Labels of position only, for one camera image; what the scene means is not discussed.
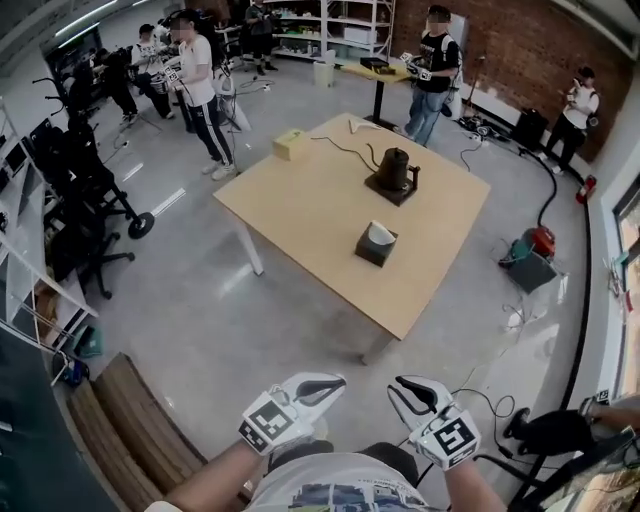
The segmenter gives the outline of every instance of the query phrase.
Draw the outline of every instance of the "track pants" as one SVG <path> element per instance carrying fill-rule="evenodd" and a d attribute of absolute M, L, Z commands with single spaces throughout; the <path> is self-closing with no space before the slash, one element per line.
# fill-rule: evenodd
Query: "track pants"
<path fill-rule="evenodd" d="M 233 163 L 233 156 L 229 145 L 220 130 L 218 123 L 218 102 L 213 98 L 209 103 L 199 107 L 189 107 L 189 113 L 196 129 L 196 133 L 209 150 L 211 158 L 224 165 Z"/>

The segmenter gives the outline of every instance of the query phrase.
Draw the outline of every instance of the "black tissue box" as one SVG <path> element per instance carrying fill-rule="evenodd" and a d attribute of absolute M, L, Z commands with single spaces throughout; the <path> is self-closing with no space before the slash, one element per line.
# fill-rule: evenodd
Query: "black tissue box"
<path fill-rule="evenodd" d="M 396 240 L 389 245 L 378 245 L 372 242 L 371 239 L 369 238 L 370 227 L 371 227 L 371 223 L 369 223 L 369 225 L 367 226 L 367 229 L 365 229 L 364 233 L 362 233 L 360 240 L 358 240 L 358 244 L 356 245 L 356 255 L 360 256 L 361 258 L 364 258 L 365 260 L 373 263 L 374 265 L 377 265 L 379 267 L 384 267 L 384 264 L 386 263 L 387 258 L 391 254 L 391 251 L 393 251 L 393 248 L 395 247 L 396 242 L 398 241 L 398 234 L 389 230 L 389 233 L 391 233 L 396 238 Z"/>

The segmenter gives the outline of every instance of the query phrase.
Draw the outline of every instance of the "sneaker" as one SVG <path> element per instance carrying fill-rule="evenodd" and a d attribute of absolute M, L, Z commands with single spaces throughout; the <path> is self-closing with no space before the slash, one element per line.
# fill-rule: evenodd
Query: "sneaker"
<path fill-rule="evenodd" d="M 207 174 L 211 174 L 216 172 L 220 167 L 222 166 L 221 162 L 216 162 L 215 160 L 207 165 L 206 167 L 202 168 L 202 174 L 207 175 Z"/>
<path fill-rule="evenodd" d="M 221 181 L 227 176 L 235 176 L 237 172 L 238 171 L 236 170 L 236 166 L 233 164 L 222 165 L 213 172 L 213 174 L 211 175 L 211 179 L 213 181 Z"/>

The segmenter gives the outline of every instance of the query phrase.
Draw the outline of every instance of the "wooden table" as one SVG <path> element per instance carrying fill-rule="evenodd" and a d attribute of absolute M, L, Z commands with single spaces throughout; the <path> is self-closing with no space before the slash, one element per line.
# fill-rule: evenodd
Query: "wooden table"
<path fill-rule="evenodd" d="M 389 66 L 392 69 L 395 69 L 395 75 L 380 75 L 375 71 L 371 71 L 369 68 L 365 68 L 362 64 L 343 64 L 342 71 L 346 71 L 347 73 L 352 73 L 354 75 L 362 76 L 364 78 L 368 78 L 369 80 L 376 80 L 376 99 L 373 103 L 373 114 L 367 116 L 365 119 L 367 121 L 371 121 L 372 123 L 376 123 L 387 130 L 393 130 L 394 124 L 385 121 L 380 118 L 380 112 L 382 110 L 382 96 L 384 95 L 384 85 L 385 84 L 395 84 L 398 82 L 402 82 L 403 80 L 408 80 L 411 75 L 407 71 L 407 68 L 404 64 L 392 64 Z"/>
<path fill-rule="evenodd" d="M 349 119 L 362 121 L 341 114 L 309 135 L 331 137 L 367 161 L 369 142 L 378 163 L 389 147 L 405 150 L 422 170 L 420 188 L 404 205 L 367 188 L 371 171 L 328 140 L 310 141 L 307 154 L 293 162 L 268 156 L 214 197 L 233 214 L 256 274 L 263 268 L 247 225 L 382 327 L 366 364 L 410 331 L 467 238 L 489 185 L 388 130 L 360 128 L 352 135 Z M 354 254 L 371 220 L 399 235 L 383 268 Z"/>

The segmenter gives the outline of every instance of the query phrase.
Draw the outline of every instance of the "brick wall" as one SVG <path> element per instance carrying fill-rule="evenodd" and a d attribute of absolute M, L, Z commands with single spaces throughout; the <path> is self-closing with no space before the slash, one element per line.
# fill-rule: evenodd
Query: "brick wall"
<path fill-rule="evenodd" d="M 431 1 L 396 0 L 392 53 L 415 53 Z M 555 122 L 563 91 L 585 64 L 596 72 L 600 126 L 580 151 L 592 161 L 604 145 L 633 78 L 634 63 L 607 38 L 549 0 L 441 0 L 469 20 L 464 77 L 471 83 L 478 57 L 487 60 L 478 81 L 515 108 L 533 107 Z"/>

